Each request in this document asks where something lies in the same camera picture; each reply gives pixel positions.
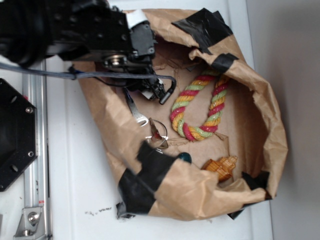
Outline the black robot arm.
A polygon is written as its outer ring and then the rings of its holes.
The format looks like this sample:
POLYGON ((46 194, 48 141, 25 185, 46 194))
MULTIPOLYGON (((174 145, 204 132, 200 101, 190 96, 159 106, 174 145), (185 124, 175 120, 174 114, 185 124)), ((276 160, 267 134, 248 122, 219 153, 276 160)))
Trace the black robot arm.
POLYGON ((0 54, 29 71, 42 60, 101 63, 104 72, 70 69, 63 78, 112 79, 115 87, 140 91, 164 104, 177 82, 165 89, 153 70, 155 34, 141 10, 124 13, 106 0, 3 0, 0 54))

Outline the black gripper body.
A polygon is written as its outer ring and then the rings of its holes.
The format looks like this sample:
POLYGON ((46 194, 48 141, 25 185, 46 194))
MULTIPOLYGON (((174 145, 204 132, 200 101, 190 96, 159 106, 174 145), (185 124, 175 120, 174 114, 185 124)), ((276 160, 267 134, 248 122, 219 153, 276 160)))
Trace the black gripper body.
POLYGON ((153 69, 156 40, 146 15, 141 10, 126 14, 105 9, 94 17, 94 24, 99 48, 95 62, 112 73, 118 87, 139 91, 163 105, 173 89, 165 89, 153 69))

